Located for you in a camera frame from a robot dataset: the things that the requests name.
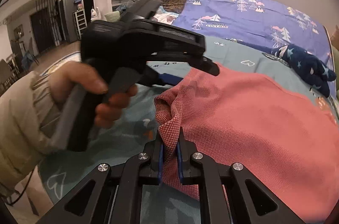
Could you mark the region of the left hand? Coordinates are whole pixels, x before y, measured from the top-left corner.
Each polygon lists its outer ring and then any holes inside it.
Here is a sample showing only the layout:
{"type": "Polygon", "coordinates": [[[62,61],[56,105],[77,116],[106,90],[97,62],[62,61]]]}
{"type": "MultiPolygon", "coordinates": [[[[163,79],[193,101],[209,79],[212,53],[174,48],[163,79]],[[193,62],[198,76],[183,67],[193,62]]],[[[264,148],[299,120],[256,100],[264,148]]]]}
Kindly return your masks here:
{"type": "MultiPolygon", "coordinates": [[[[108,91],[107,83],[95,68],[81,62],[67,62],[49,77],[51,96],[59,109],[63,109],[68,96],[77,84],[94,94],[105,94],[108,91]]],[[[107,103],[99,104],[95,109],[95,126],[111,128],[137,91],[137,86],[133,85],[124,93],[112,95],[107,103]]]]}

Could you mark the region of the beige left sleeve forearm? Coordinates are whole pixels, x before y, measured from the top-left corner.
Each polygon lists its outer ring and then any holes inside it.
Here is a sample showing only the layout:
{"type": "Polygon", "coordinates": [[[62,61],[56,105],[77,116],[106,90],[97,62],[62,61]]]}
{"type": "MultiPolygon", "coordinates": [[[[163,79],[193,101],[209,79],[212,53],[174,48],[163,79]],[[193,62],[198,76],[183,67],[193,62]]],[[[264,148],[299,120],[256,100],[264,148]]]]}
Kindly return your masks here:
{"type": "Polygon", "coordinates": [[[1,195],[7,197],[43,158],[54,152],[51,137],[60,111],[49,75],[30,72],[1,96],[1,195]]]}

